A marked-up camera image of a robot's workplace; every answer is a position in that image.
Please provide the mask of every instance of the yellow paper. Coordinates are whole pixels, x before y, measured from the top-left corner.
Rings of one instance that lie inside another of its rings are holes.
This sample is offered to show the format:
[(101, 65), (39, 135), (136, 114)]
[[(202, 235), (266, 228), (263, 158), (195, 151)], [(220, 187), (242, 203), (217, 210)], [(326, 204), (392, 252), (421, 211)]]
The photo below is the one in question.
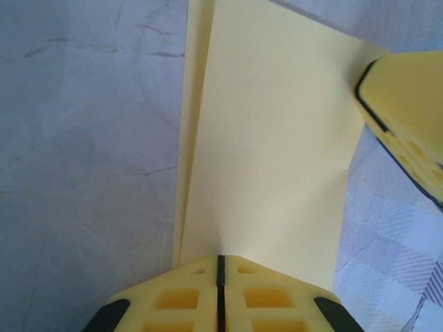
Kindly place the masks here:
[(386, 53), (266, 0), (217, 0), (181, 264), (240, 255), (332, 289), (363, 126), (350, 86)]
[(199, 119), (201, 89), (205, 76), (214, 3), (215, 0), (189, 0), (188, 2), (186, 56), (183, 71), (179, 162), (177, 167), (177, 192), (174, 215), (174, 247), (172, 250), (173, 268), (176, 268), (180, 261), (183, 222), (188, 201), (195, 134)]

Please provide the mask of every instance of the gray surface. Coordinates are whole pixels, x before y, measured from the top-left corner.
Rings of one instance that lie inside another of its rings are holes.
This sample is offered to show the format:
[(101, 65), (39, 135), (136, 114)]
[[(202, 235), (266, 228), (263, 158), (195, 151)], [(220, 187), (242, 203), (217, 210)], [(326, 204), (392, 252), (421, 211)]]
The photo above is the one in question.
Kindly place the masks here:
[[(289, 3), (442, 45), (438, 0)], [(79, 331), (170, 267), (185, 28), (184, 0), (0, 0), (0, 331)]]

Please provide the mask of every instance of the black rubber edge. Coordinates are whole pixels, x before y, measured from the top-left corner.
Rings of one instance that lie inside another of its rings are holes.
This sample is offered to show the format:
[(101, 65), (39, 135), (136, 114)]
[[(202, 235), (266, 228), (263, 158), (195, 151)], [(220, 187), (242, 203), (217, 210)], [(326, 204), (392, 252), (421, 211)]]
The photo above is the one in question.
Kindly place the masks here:
[(386, 152), (388, 152), (389, 156), (396, 162), (396, 164), (400, 167), (400, 169), (403, 171), (403, 173), (406, 174), (406, 176), (409, 178), (409, 180), (412, 181), (412, 183), (415, 185), (415, 187), (417, 187), (417, 189), (428, 199), (430, 199), (436, 206), (437, 208), (443, 212), (443, 203), (438, 201), (434, 196), (432, 196), (431, 194), (429, 194), (426, 189), (424, 189), (416, 180), (414, 180), (414, 178), (409, 175), (409, 173), (404, 169), (403, 165), (393, 156), (393, 154), (390, 153), (389, 149), (380, 141), (380, 139), (377, 138), (377, 140), (379, 141), (379, 143), (381, 144), (381, 146), (386, 150)]
[(314, 299), (334, 332), (364, 332), (344, 306), (324, 297)]
[(130, 305), (128, 299), (118, 299), (102, 306), (82, 332), (114, 332)]
[(225, 257), (219, 255), (217, 258), (217, 330), (218, 332), (226, 331), (226, 312), (224, 299), (225, 286)]
[(360, 77), (359, 82), (355, 86), (354, 94), (355, 94), (355, 98), (360, 102), (361, 106), (363, 106), (363, 108), (368, 112), (370, 117), (379, 125), (380, 129), (383, 130), (383, 132), (385, 133), (387, 131), (390, 131), (388, 126), (386, 126), (386, 124), (383, 121), (381, 121), (381, 119), (378, 117), (378, 115), (368, 106), (368, 104), (366, 104), (365, 100), (363, 100), (363, 98), (360, 95), (361, 84), (365, 80), (366, 76), (368, 76), (371, 68), (375, 65), (376, 62), (377, 62), (377, 60), (371, 62), (366, 67), (364, 73)]

